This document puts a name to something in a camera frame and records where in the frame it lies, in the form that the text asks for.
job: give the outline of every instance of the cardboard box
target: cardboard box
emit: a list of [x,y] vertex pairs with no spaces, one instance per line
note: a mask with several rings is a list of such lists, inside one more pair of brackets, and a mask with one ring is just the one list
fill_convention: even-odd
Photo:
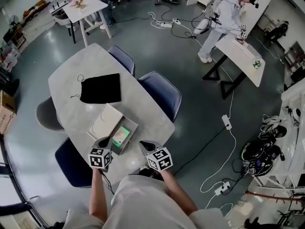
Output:
[[4,134],[16,116],[14,98],[4,91],[0,92],[0,134]]

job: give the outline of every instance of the sleeve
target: sleeve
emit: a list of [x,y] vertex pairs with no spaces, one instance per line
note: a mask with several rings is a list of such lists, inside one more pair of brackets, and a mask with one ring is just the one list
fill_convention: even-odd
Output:
[[222,24],[222,28],[230,31],[233,34],[240,35],[241,30],[232,18],[234,7],[235,4],[222,0],[218,6],[220,11],[219,21]]
[[69,209],[63,229],[101,229],[104,223],[83,211]]
[[226,219],[220,209],[201,209],[193,212],[189,216],[197,229],[230,229]]

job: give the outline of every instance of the electrical outlet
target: electrical outlet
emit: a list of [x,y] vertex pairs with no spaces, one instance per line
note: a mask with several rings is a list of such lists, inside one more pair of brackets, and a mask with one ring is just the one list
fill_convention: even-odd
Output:
[[173,21],[177,24],[177,25],[181,25],[181,22],[177,19],[173,19]]
[[232,125],[230,123],[228,116],[225,114],[222,116],[222,119],[223,119],[224,125],[226,126],[227,130],[230,130],[232,128]]
[[220,186],[218,189],[215,190],[215,194],[218,196],[221,194],[221,192],[226,191],[230,187],[230,182],[224,183],[222,186]]

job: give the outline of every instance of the navy chair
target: navy chair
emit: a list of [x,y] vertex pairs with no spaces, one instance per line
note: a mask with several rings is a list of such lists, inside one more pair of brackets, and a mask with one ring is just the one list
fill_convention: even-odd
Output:
[[118,46],[112,46],[108,50],[108,53],[110,53],[117,61],[119,61],[120,64],[123,65],[124,68],[128,70],[129,73],[134,77],[134,61],[127,53],[125,53]]
[[62,172],[73,187],[89,188],[92,184],[92,169],[67,138],[55,152]]
[[174,122],[181,104],[180,91],[163,75],[153,71],[138,79],[138,82]]

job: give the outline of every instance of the robotic hand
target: robotic hand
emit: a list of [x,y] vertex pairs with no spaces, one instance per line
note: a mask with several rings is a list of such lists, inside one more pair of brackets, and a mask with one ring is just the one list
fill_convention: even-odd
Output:
[[88,154],[89,165],[107,172],[112,161],[112,138],[110,136],[97,140]]
[[173,166],[171,154],[166,147],[154,141],[140,141],[139,145],[150,168],[160,172]]

